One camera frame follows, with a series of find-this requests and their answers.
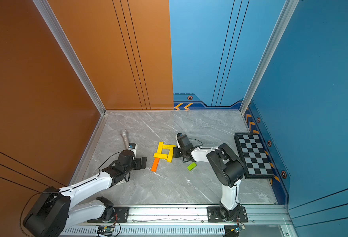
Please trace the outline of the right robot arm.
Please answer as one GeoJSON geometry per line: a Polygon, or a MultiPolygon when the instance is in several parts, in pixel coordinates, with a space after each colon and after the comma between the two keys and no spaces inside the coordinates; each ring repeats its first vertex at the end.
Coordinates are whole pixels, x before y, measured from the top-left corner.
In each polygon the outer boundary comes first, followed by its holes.
{"type": "Polygon", "coordinates": [[[209,163],[222,184],[218,216],[211,218],[210,221],[222,219],[225,222],[247,223],[246,209],[239,201],[240,184],[247,171],[243,161],[225,143],[212,148],[194,146],[183,133],[176,135],[176,141],[175,158],[182,158],[183,162],[209,163]]]}

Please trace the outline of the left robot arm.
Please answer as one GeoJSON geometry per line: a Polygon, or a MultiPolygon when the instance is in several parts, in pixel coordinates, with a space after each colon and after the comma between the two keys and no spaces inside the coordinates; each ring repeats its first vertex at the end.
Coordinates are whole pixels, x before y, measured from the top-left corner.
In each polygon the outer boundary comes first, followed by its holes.
{"type": "Polygon", "coordinates": [[[146,168],[147,158],[137,158],[133,150],[119,152],[117,160],[98,174],[79,183],[56,189],[48,187],[38,193],[38,199],[20,220],[21,229],[31,237],[57,237],[64,230],[92,219],[110,221],[114,205],[105,197],[82,203],[85,199],[118,183],[128,182],[131,171],[146,168]]]}

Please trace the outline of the green block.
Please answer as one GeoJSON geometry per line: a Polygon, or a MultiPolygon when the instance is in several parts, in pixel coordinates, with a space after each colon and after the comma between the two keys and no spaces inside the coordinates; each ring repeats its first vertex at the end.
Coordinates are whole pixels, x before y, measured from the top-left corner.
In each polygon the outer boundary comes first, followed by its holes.
{"type": "Polygon", "coordinates": [[[192,171],[196,166],[197,166],[196,163],[191,163],[190,165],[187,166],[187,170],[192,171]]]}

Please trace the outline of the yellow block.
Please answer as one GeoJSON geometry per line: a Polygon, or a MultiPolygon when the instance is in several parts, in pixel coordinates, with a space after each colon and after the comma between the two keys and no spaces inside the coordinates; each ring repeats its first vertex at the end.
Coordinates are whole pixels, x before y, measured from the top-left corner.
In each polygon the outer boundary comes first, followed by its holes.
{"type": "Polygon", "coordinates": [[[174,147],[176,147],[176,145],[163,144],[162,149],[164,149],[164,150],[172,150],[174,147]]]}
{"type": "Polygon", "coordinates": [[[163,142],[159,142],[158,148],[157,148],[157,154],[162,154],[162,150],[163,150],[163,142]]]}
{"type": "Polygon", "coordinates": [[[167,154],[155,153],[155,154],[154,154],[154,158],[155,158],[155,159],[163,159],[163,160],[166,160],[166,159],[168,158],[168,155],[167,155],[167,154]]]}
{"type": "Polygon", "coordinates": [[[172,162],[173,156],[174,156],[174,149],[170,149],[170,150],[169,150],[169,153],[168,153],[168,156],[167,156],[167,162],[168,162],[168,163],[171,163],[171,162],[172,162]]]}

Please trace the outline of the orange block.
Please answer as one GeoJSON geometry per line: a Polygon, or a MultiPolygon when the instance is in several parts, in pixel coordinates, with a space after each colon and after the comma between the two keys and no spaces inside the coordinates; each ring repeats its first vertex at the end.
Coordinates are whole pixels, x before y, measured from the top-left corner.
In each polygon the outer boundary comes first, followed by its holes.
{"type": "Polygon", "coordinates": [[[154,158],[154,162],[151,168],[152,172],[156,172],[159,165],[160,158],[154,158]]]}

